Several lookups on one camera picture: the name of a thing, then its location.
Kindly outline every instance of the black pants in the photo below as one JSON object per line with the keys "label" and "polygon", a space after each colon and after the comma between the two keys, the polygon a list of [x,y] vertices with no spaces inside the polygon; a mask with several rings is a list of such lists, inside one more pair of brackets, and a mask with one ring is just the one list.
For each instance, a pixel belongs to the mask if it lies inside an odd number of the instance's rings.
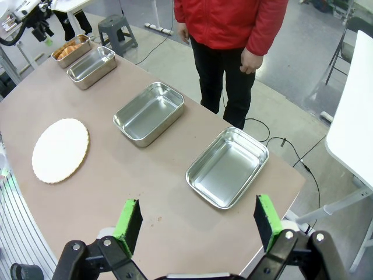
{"label": "black pants", "polygon": [[[70,22],[68,21],[68,14],[63,13],[63,12],[58,12],[57,10],[55,10],[54,13],[57,16],[59,22],[61,22],[62,27],[64,28],[65,41],[69,41],[73,39],[75,37],[75,32]],[[80,27],[85,31],[86,34],[92,32],[92,27],[89,24],[87,17],[82,10],[76,13],[75,17],[78,20]]]}
{"label": "black pants", "polygon": [[231,125],[243,129],[255,80],[255,73],[247,75],[240,71],[243,48],[213,50],[197,43],[192,37],[191,42],[199,74],[201,105],[215,114],[219,112],[225,71],[228,102],[223,118]]}

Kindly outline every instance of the tray with food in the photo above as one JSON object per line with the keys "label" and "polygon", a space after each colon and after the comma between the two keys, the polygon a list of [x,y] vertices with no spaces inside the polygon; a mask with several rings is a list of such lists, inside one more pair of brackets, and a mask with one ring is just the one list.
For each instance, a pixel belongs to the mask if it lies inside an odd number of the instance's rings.
{"label": "tray with food", "polygon": [[80,34],[52,53],[52,57],[61,68],[66,68],[90,50],[89,37]]}

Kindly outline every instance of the plastic stool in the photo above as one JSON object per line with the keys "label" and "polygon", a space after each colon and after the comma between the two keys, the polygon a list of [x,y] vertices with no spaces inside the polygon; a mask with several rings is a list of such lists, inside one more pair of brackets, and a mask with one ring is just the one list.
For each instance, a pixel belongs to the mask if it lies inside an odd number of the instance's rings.
{"label": "plastic stool", "polygon": [[[127,27],[128,33],[123,32],[122,27]],[[102,46],[106,46],[110,43],[111,49],[121,57],[123,57],[123,53],[127,48],[136,48],[138,46],[138,42],[125,16],[112,15],[107,17],[98,24],[98,32],[100,33]],[[103,33],[107,34],[108,39],[104,40]]]}

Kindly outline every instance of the person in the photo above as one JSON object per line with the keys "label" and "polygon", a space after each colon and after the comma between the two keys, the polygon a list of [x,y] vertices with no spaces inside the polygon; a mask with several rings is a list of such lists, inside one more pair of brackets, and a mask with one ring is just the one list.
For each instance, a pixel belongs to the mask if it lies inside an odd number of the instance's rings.
{"label": "person", "polygon": [[[68,20],[68,14],[64,12],[60,12],[58,10],[54,11],[56,17],[58,18],[59,22],[61,22],[62,27],[65,31],[65,41],[69,41],[75,37],[74,29],[72,28],[70,21]],[[92,33],[92,27],[87,20],[86,15],[81,10],[75,14],[76,19],[79,22],[80,27],[84,30],[85,34],[90,37]]]}
{"label": "person", "polygon": [[255,71],[285,17],[288,0],[174,0],[178,34],[190,39],[199,74],[201,105],[217,114],[226,73],[223,118],[243,129]]}

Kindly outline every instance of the rectangular metal pan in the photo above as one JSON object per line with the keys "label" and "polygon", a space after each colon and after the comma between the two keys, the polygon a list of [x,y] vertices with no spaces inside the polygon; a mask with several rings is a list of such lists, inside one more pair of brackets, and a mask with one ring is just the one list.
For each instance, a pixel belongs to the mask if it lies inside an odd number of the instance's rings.
{"label": "rectangular metal pan", "polygon": [[264,164],[266,146],[238,128],[225,129],[186,172],[186,181],[220,209],[231,208]]}
{"label": "rectangular metal pan", "polygon": [[115,67],[115,52],[107,47],[98,47],[72,65],[67,74],[79,89],[87,89]]}
{"label": "rectangular metal pan", "polygon": [[120,109],[113,122],[135,145],[146,147],[180,117],[183,110],[184,97],[157,82]]}
{"label": "rectangular metal pan", "polygon": [[[69,46],[75,46],[78,44],[82,44],[79,48],[77,48],[75,51],[70,52],[66,57],[62,59],[58,59],[61,52],[63,52],[64,49],[66,49]],[[91,50],[91,44],[89,37],[80,34],[70,41],[68,41],[66,44],[64,44],[61,48],[56,50],[54,53],[52,53],[52,57],[58,65],[61,68],[66,68],[67,66],[71,65],[73,62],[75,62],[78,58],[82,57],[85,53],[88,53]]]}

